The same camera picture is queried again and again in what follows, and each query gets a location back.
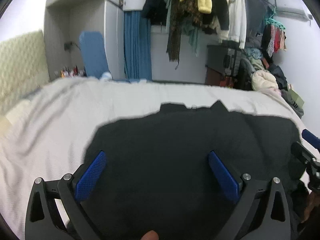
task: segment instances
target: silver bolt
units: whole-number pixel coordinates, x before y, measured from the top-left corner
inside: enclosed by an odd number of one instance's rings
[[[67,173],[66,175],[63,176],[64,180],[69,180],[71,179],[72,175],[70,173]]]
[[[274,178],[273,178],[273,181],[274,181],[276,184],[280,183],[280,179],[277,178],[277,177],[274,177]]]
[[[35,183],[36,183],[36,184],[39,184],[41,181],[42,181],[41,178],[36,178]]]
[[[243,178],[244,178],[245,180],[250,180],[250,179],[251,179],[251,175],[248,174],[248,173],[245,173],[245,174],[243,174],[242,176],[243,176]]]

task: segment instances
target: white bedsheet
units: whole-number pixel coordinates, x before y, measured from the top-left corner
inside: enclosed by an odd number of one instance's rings
[[[283,116],[292,119],[300,131],[305,128],[282,98],[271,91],[264,93],[201,85],[59,79],[34,98],[28,113],[0,139],[0,212],[13,232],[24,239],[35,178],[55,180],[73,173],[98,126],[155,113],[165,102],[192,107],[211,106],[221,100],[230,111]],[[320,157],[311,145],[303,144]],[[307,183],[308,176],[302,180]]]

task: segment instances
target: finger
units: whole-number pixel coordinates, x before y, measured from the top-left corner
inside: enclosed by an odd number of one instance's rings
[[[159,236],[155,231],[151,230],[146,233],[141,240],[159,240]]]

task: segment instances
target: green hanger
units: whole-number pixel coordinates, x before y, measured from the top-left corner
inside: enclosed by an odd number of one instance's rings
[[[271,15],[268,19],[265,18],[266,24],[271,24],[271,25],[274,25],[275,27],[280,28],[281,30],[285,30],[285,27],[283,26],[283,24],[281,22],[278,22],[275,19],[273,19],[273,16],[275,14],[276,14],[276,7],[275,7],[275,10],[273,12],[273,15]]]

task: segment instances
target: headboard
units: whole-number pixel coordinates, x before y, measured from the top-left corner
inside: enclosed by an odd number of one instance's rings
[[[48,82],[42,31],[0,42],[0,114]]]

